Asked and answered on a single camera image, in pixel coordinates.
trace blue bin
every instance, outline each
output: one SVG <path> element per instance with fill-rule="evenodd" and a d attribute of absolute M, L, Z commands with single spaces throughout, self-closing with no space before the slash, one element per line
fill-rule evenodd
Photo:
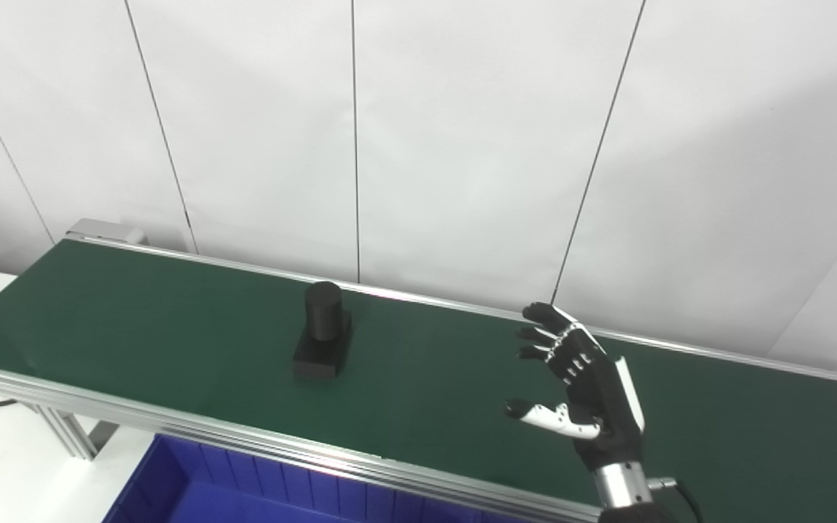
<path fill-rule="evenodd" d="M 103 523 L 524 523 L 157 436 Z"/>

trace black cylindrical object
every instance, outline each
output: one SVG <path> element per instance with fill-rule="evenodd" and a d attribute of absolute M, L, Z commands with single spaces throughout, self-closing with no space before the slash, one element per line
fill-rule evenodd
<path fill-rule="evenodd" d="M 318 341 L 332 341 L 344 331 L 341 289 L 330 281 L 309 285 L 305 291 L 305 319 L 309 335 Z"/>

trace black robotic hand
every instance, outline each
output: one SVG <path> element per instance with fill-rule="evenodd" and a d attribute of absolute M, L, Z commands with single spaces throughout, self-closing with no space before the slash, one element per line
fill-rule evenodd
<path fill-rule="evenodd" d="M 518 335 L 532 344 L 519 350 L 523 360 L 541 360 L 567 387 L 567 403 L 556 410 L 525 400 L 506 402 L 509 416 L 574 438 L 574 447 L 591 473 L 614 463 L 640 463 L 644 414 L 624 358 L 611 360 L 575 318 L 552 305 L 535 302 L 522 311 L 541 325 Z"/>
<path fill-rule="evenodd" d="M 535 302 L 522 315 L 540 327 L 519 331 L 520 338 L 532 342 L 519 350 L 519 357 L 548 364 L 564 381 L 567 401 L 550 410 L 509 400 L 506 413 L 573 438 L 596 480 L 604 509 L 600 523 L 672 523 L 651 499 L 644 477 L 644 414 L 624 358 L 613 361 L 582 324 L 552 305 Z"/>

